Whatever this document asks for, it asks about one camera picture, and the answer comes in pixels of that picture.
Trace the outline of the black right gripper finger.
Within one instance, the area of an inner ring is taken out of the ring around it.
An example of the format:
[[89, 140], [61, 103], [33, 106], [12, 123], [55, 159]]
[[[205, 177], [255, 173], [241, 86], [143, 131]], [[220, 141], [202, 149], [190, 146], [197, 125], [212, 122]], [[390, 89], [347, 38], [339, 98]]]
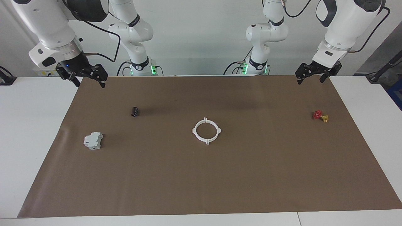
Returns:
[[98, 63], [91, 67], [91, 79], [97, 81], [101, 88], [105, 88], [108, 76], [107, 71], [101, 64]]
[[58, 71], [58, 74], [62, 80], [68, 80], [72, 82], [76, 87], [80, 86], [80, 81], [75, 75], [68, 73], [67, 71]]

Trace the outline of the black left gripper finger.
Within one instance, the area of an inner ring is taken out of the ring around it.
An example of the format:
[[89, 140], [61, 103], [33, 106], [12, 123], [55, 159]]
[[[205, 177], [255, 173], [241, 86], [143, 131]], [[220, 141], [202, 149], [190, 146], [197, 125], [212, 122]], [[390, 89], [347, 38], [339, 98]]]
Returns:
[[336, 76], [337, 73], [339, 72], [339, 70], [340, 70], [339, 66], [335, 66], [330, 70], [325, 70], [324, 73], [320, 77], [320, 83], [324, 83], [325, 80], [331, 76]]
[[295, 72], [297, 83], [302, 84], [303, 80], [314, 75], [314, 64], [302, 63]]

